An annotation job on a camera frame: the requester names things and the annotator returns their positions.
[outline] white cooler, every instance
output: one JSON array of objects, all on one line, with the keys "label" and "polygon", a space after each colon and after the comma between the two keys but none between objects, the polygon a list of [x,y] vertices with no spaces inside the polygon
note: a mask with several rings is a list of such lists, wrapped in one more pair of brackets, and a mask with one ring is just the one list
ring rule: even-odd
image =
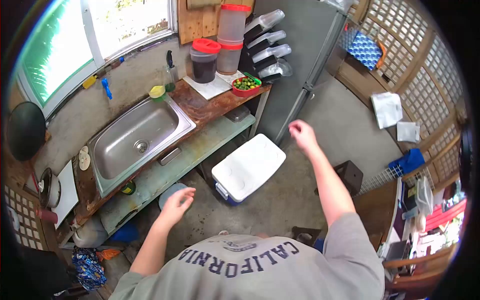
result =
[{"label": "white cooler", "polygon": [[258,134],[212,169],[215,189],[231,205],[239,205],[282,165],[285,153]]}]

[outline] sink drain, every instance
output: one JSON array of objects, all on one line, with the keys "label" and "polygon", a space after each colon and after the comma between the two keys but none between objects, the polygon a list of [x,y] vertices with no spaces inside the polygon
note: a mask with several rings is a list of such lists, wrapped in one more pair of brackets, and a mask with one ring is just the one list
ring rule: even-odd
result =
[{"label": "sink drain", "polygon": [[148,150],[148,143],[143,140],[139,140],[133,145],[134,149],[139,153],[143,154]]}]

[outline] blue floral fabric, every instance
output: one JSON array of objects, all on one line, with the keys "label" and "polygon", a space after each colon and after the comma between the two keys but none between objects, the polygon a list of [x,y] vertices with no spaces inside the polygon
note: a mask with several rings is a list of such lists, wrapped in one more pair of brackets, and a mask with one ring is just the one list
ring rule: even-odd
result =
[{"label": "blue floral fabric", "polygon": [[369,39],[361,32],[353,40],[352,46],[348,52],[359,60],[370,71],[375,68],[378,60],[382,57],[383,52],[377,43]]},{"label": "blue floral fabric", "polygon": [[75,246],[72,252],[72,263],[77,270],[78,281],[86,290],[95,290],[107,282],[94,248]]}]

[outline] red bowl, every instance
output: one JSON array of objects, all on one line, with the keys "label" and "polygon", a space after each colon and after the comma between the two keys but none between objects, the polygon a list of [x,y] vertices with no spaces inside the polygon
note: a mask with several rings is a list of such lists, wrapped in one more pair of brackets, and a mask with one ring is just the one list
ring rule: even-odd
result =
[{"label": "red bowl", "polygon": [[252,89],[249,89],[249,90],[239,90],[237,89],[233,84],[237,81],[237,79],[235,79],[233,82],[232,82],[232,93],[235,95],[235,96],[238,96],[238,97],[242,97],[242,98],[245,98],[245,97],[250,97],[252,95],[255,95],[256,93],[258,93],[258,90],[260,89],[260,86],[256,87],[256,88],[252,88]]}]

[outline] frying pan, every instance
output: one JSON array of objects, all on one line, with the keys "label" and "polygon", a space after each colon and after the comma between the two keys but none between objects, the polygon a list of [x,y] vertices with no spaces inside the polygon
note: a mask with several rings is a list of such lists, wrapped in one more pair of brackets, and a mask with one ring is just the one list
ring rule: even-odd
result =
[{"label": "frying pan", "polygon": [[45,142],[45,117],[33,102],[17,105],[7,125],[7,144],[13,157],[19,161],[33,158]]}]

